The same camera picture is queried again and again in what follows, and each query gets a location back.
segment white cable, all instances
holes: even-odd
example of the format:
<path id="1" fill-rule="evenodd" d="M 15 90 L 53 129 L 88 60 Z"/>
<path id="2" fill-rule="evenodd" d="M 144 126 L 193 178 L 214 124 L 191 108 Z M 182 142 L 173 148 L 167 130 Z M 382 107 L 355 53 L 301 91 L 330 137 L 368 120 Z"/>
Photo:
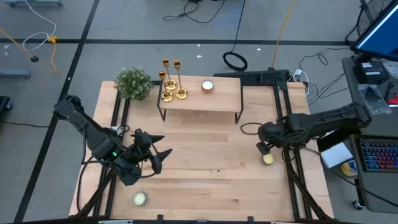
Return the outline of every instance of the white cable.
<path id="1" fill-rule="evenodd" d="M 22 43 L 22 47 L 23 47 L 26 51 L 29 51 L 29 52 L 30 52 L 30 51 L 36 50 L 36 49 L 38 49 L 39 47 L 41 47 L 41 46 L 47 41 L 48 38 L 52 37 L 52 36 L 54 35 L 54 33 L 55 33 L 55 30 L 57 29 L 57 25 L 56 25 L 54 22 L 52 22 L 51 20 L 44 18 L 44 17 L 41 16 L 39 13 L 37 13 L 36 11 L 34 11 L 33 8 L 32 8 L 32 6 L 30 6 L 30 4 L 27 2 L 27 0 L 25 0 L 25 3 L 26 3 L 27 6 L 29 7 L 29 9 L 32 10 L 32 12 L 33 12 L 34 14 L 36 14 L 36 15 L 39 16 L 40 18 L 42 18 L 42 19 L 44 19 L 45 21 L 50 22 L 50 23 L 52 23 L 52 24 L 54 25 L 54 31 L 51 33 L 51 35 L 49 35 L 49 34 L 46 33 L 46 32 L 38 32 L 38 33 L 35 33 L 35 34 L 33 34 L 32 36 L 30 36 L 30 37 L 28 37 L 28 38 L 26 38 L 26 39 L 24 40 L 24 42 Z M 31 39 L 32 37 L 34 37 L 34 36 L 36 36 L 36 35 L 40 35 L 40 34 L 46 35 L 47 38 L 46 38 L 41 44 L 39 44 L 38 46 L 36 46 L 35 48 L 33 48 L 33 49 L 26 49 L 26 47 L 25 47 L 26 41 L 28 41 L 28 40 Z"/>
<path id="2" fill-rule="evenodd" d="M 304 74 L 305 79 L 307 80 L 307 83 L 309 83 L 310 81 L 308 80 L 307 74 L 301 69 L 296 69 L 296 71 L 294 72 L 294 74 L 293 74 L 294 82 L 298 82 L 298 80 L 296 80 L 296 78 L 294 76 L 298 75 L 298 79 L 300 79 L 301 74 Z M 310 87 L 308 86 L 307 87 L 307 92 L 305 93 L 305 95 L 308 96 L 309 93 L 310 93 Z"/>

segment sticker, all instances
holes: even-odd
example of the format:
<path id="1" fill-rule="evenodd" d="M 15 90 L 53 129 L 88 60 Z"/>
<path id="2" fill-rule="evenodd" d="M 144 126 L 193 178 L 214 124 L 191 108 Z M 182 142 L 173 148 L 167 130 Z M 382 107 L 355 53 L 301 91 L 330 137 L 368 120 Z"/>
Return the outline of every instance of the sticker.
<path id="1" fill-rule="evenodd" d="M 362 63 L 363 68 L 371 68 L 373 67 L 369 62 Z"/>
<path id="2" fill-rule="evenodd" d="M 380 72 L 366 72 L 366 75 L 380 75 Z"/>

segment wooden table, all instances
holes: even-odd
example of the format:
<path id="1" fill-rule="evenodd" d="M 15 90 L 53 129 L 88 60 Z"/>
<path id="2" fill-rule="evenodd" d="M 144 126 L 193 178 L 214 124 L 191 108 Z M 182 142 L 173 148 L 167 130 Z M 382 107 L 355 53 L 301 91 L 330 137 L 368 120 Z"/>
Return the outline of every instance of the wooden table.
<path id="1" fill-rule="evenodd" d="M 99 93 L 94 120 L 102 126 L 109 126 L 111 122 L 116 97 L 113 86 L 113 82 L 103 82 Z M 304 86 L 288 83 L 288 87 L 292 111 L 308 113 Z M 277 114 L 272 87 L 244 86 L 245 113 L 238 125 L 231 122 L 233 114 L 207 111 L 172 110 L 167 120 L 162 121 L 156 107 L 158 92 L 159 86 L 155 86 L 144 101 L 130 104 L 127 124 L 131 132 L 141 128 L 149 134 L 164 135 L 165 138 L 156 143 L 158 150 L 174 150 L 164 161 L 160 175 L 141 179 L 128 187 L 120 180 L 116 182 L 111 218 L 155 220 L 158 214 L 163 214 L 165 220 L 245 221 L 248 216 L 253 216 L 256 221 L 294 220 L 281 150 L 271 149 L 275 162 L 265 166 L 256 148 L 258 137 L 245 135 L 239 129 L 247 122 L 275 122 Z M 246 131 L 256 132 L 257 128 L 250 126 Z M 129 135 L 124 138 L 126 146 L 133 143 Z M 307 146 L 317 150 L 313 141 Z M 300 153 L 308 191 L 325 213 L 333 217 L 319 157 L 308 151 Z M 97 188 L 100 171 L 98 164 L 87 167 L 82 181 L 82 205 Z M 150 164 L 144 163 L 143 175 L 150 173 Z M 148 196 L 143 207 L 132 202 L 138 191 Z M 296 191 L 301 202 L 301 193 Z M 302 203 L 299 204 L 301 217 L 304 217 Z M 75 197 L 70 209 L 70 214 L 74 213 Z"/>
<path id="2" fill-rule="evenodd" d="M 178 76 L 171 75 L 171 79 L 178 80 Z M 193 110 L 193 111 L 219 111 L 235 113 L 235 122 L 239 121 L 243 111 L 242 86 L 240 78 L 196 77 L 182 75 L 183 88 L 188 90 L 188 97 L 184 100 L 174 98 L 165 103 L 158 100 L 159 112 L 165 120 L 166 110 Z M 213 91 L 204 93 L 201 89 L 203 80 L 214 83 Z"/>

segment desk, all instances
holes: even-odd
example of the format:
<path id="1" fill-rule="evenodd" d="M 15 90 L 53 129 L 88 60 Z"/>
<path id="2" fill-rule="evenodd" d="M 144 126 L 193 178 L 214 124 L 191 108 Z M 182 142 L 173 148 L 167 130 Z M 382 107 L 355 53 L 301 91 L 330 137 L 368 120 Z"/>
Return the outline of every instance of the desk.
<path id="1" fill-rule="evenodd" d="M 361 103 L 365 105 L 361 94 L 358 91 L 358 80 L 353 72 L 353 67 L 355 66 L 352 58 L 344 58 L 343 69 L 346 74 L 346 79 L 348 83 L 349 92 L 351 93 L 351 98 L 353 102 Z M 389 81 L 386 81 L 382 85 L 379 85 L 378 88 L 380 90 L 381 95 L 383 96 L 387 90 Z M 372 116 L 371 124 L 361 129 L 361 134 L 367 136 L 380 136 L 380 137 L 389 137 L 389 138 L 398 138 L 398 119 L 397 119 L 397 108 L 391 108 L 392 114 L 380 114 Z M 355 144 L 354 136 L 349 138 L 350 148 L 353 149 Z M 384 198 L 388 198 L 389 200 L 396 202 L 398 197 L 396 194 L 392 194 L 391 192 L 395 192 L 398 184 L 398 174 L 397 173 L 374 173 L 374 172 L 365 172 L 363 166 L 361 164 L 361 160 L 358 159 L 359 155 L 356 150 L 351 150 L 353 152 L 353 156 L 356 159 L 356 164 L 358 168 L 358 180 L 356 180 L 357 184 L 364 187 L 366 190 L 369 190 L 379 196 Z M 393 207 L 392 205 L 387 204 L 365 192 L 358 191 L 359 201 L 370 211 L 374 212 L 391 212 L 398 213 L 398 208 Z"/>
<path id="2" fill-rule="evenodd" d="M 111 122 L 116 97 L 113 86 L 113 82 L 103 82 L 99 93 L 94 120 L 102 126 L 109 126 Z M 304 86 L 288 83 L 288 87 L 293 112 L 308 113 Z M 273 88 L 243 88 L 245 112 L 239 124 L 231 122 L 234 113 L 216 111 L 172 110 L 166 121 L 162 121 L 156 107 L 159 86 L 155 86 L 144 101 L 131 103 L 127 117 L 130 133 L 141 128 L 149 134 L 163 134 L 165 138 L 156 143 L 158 150 L 174 150 L 164 161 L 160 175 L 141 179 L 128 187 L 119 180 L 116 182 L 111 218 L 155 220 L 158 214 L 163 214 L 165 220 L 245 221 L 248 216 L 253 216 L 256 221 L 294 221 L 281 150 L 273 148 L 271 153 L 275 162 L 265 166 L 255 146 L 258 137 L 245 135 L 239 129 L 241 124 L 250 121 L 275 122 Z M 248 127 L 246 131 L 256 132 L 257 127 Z M 127 146 L 133 141 L 130 133 L 124 137 Z M 313 141 L 308 147 L 317 150 Z M 333 217 L 319 157 L 308 151 L 300 153 L 308 191 L 325 213 Z M 82 181 L 82 205 L 97 188 L 100 172 L 98 164 L 87 167 Z M 151 172 L 149 164 L 144 163 L 143 175 Z M 137 191 L 148 195 L 143 207 L 132 202 Z M 302 199 L 300 192 L 296 191 L 298 200 Z M 107 194 L 105 190 L 99 214 L 104 212 Z M 76 195 L 71 215 L 76 213 L 75 200 Z M 304 217 L 303 206 L 300 212 Z"/>

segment potted plant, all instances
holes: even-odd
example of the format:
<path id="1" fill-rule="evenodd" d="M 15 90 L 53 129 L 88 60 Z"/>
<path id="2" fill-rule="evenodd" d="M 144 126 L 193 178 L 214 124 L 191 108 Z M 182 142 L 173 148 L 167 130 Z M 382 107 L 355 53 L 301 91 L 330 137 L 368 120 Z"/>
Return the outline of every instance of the potted plant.
<path id="1" fill-rule="evenodd" d="M 141 67 L 124 68 L 115 76 L 114 84 L 121 97 L 131 101 L 145 99 L 154 87 L 150 75 Z"/>

